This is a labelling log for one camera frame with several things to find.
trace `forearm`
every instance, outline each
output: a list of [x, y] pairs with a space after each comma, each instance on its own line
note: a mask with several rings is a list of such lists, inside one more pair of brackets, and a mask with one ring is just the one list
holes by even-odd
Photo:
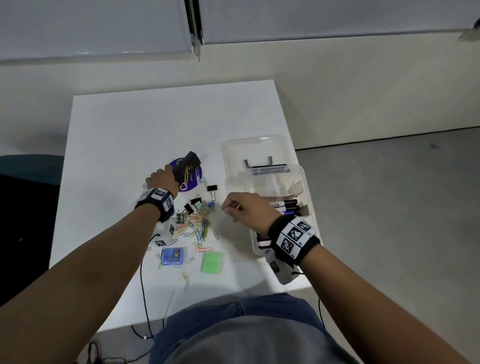
[[321, 245], [305, 256], [300, 268], [365, 363], [468, 363]]
[[72, 363], [120, 299], [159, 216], [153, 205], [138, 207], [5, 304], [1, 362]]

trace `white wall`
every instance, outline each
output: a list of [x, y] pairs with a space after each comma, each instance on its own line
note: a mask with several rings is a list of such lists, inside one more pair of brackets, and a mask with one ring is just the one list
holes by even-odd
[[202, 47], [201, 62], [158, 56], [0, 66], [0, 155], [62, 154], [73, 95], [270, 78], [296, 148], [479, 125], [480, 42], [446, 54], [457, 38], [218, 44]]

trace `purple sticker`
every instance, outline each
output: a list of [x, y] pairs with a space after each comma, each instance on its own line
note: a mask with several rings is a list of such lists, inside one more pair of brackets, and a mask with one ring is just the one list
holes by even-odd
[[[170, 165], [172, 167], [176, 167], [182, 159], [183, 158], [178, 158], [178, 159], [174, 160], [173, 162], [170, 162]], [[182, 183], [180, 185], [180, 192], [187, 192], [187, 191], [193, 190], [195, 187], [198, 186], [198, 181], [202, 177], [202, 167], [198, 167], [195, 170], [195, 172], [196, 173], [192, 173], [192, 170], [190, 170], [190, 176], [188, 178], [187, 183]]]

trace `gray floor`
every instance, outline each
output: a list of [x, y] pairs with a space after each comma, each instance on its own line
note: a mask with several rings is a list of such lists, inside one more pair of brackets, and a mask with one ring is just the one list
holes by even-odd
[[[480, 362], [480, 128], [304, 150], [298, 157], [325, 246]], [[294, 295], [317, 305], [312, 290]], [[322, 314], [350, 351], [324, 308]], [[138, 330], [146, 333], [146, 325]], [[130, 327], [96, 337], [105, 355], [128, 359], [150, 345]], [[79, 359], [85, 363], [84, 352]]]

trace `plastic storage container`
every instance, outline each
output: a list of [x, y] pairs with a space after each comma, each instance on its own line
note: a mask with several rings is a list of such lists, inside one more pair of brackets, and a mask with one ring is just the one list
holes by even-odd
[[[269, 202], [297, 199], [300, 215], [315, 228], [320, 241], [317, 220], [313, 210], [307, 179], [296, 157], [288, 153], [284, 137], [259, 136], [229, 140], [221, 145], [227, 192], [258, 193]], [[259, 247], [257, 233], [250, 231], [252, 249], [258, 256], [271, 249]]]

